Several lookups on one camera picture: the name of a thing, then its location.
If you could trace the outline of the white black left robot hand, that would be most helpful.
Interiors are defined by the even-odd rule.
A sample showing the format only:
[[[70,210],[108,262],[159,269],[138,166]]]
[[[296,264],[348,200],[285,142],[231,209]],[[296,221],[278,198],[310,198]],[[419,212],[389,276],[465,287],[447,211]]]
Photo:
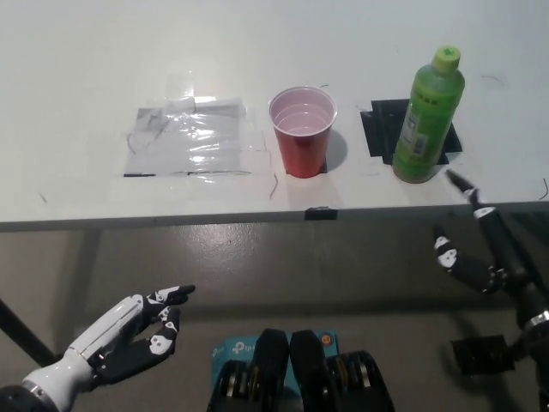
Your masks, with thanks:
[[[180,326],[180,306],[194,285],[134,294],[118,302],[70,345],[91,367],[92,391],[114,385],[159,365],[174,354]]]

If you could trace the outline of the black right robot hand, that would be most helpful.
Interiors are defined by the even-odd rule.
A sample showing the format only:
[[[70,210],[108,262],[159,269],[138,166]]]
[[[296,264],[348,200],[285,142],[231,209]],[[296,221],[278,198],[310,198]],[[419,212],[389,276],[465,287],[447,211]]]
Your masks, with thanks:
[[[474,219],[493,256],[492,265],[459,250],[442,227],[433,228],[438,264],[459,282],[481,294],[504,291],[516,308],[521,330],[548,322],[548,287],[524,245],[510,231],[499,210],[480,200],[480,191],[448,169],[446,177],[468,200]]]

